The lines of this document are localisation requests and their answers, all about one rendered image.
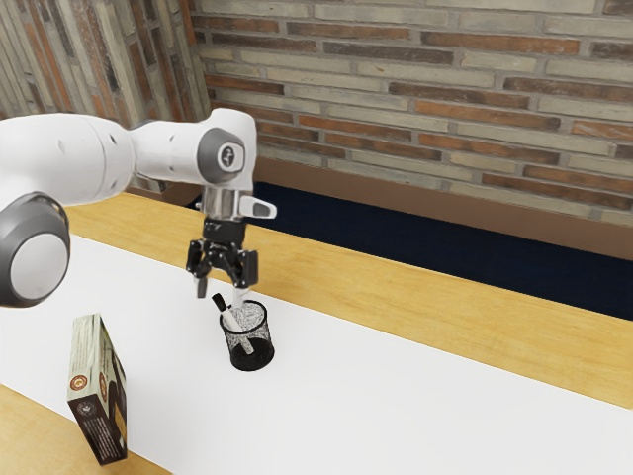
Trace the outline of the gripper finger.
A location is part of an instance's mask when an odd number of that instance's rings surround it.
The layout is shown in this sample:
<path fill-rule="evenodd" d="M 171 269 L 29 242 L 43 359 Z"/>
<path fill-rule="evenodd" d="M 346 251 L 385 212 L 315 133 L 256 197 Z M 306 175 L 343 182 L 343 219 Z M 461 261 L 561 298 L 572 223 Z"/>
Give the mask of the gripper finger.
<path fill-rule="evenodd" d="M 250 288 L 258 282 L 258 252 L 230 249 L 223 253 L 222 260 L 233 286 L 232 306 L 240 308 Z"/>
<path fill-rule="evenodd" d="M 194 277 L 199 299 L 207 296 L 208 277 L 213 268 L 212 247 L 206 239 L 190 241 L 186 270 Z"/>

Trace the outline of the white pen with black cap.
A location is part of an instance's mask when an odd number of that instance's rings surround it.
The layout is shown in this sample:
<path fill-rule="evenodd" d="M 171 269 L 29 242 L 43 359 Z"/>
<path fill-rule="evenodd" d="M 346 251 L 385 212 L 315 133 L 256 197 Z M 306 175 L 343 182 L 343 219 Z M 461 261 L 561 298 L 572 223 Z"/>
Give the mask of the white pen with black cap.
<path fill-rule="evenodd" d="M 254 349 L 251 343 L 249 342 L 248 338 L 241 334 L 242 328 L 239 325 L 237 319 L 234 317 L 231 310 L 226 305 L 226 302 L 223 296 L 220 293 L 216 293 L 212 296 L 212 300 L 216 304 L 218 310 L 221 312 L 226 328 L 230 330 L 231 332 L 237 334 L 236 338 L 239 344 L 241 345 L 242 349 L 244 350 L 244 352 L 247 355 L 252 354 L 254 352 Z"/>

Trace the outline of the black mesh pen holder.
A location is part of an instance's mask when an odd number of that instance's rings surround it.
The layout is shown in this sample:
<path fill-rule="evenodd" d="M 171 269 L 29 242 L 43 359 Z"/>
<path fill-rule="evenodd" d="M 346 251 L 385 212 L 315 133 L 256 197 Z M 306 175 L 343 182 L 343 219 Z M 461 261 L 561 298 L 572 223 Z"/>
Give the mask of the black mesh pen holder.
<path fill-rule="evenodd" d="M 230 363 L 240 371 L 257 371 L 264 368 L 275 355 L 266 308 L 254 300 L 245 300 L 236 311 L 228 308 L 241 328 L 240 332 L 232 330 L 226 325 L 224 316 L 220 316 Z"/>

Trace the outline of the brown and cream carton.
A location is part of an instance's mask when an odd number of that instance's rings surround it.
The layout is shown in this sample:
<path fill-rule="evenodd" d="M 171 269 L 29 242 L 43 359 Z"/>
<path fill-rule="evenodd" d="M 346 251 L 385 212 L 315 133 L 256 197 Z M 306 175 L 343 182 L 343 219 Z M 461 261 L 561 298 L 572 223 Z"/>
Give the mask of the brown and cream carton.
<path fill-rule="evenodd" d="M 99 314 L 73 321 L 67 403 L 100 465 L 128 457 L 126 374 Z"/>

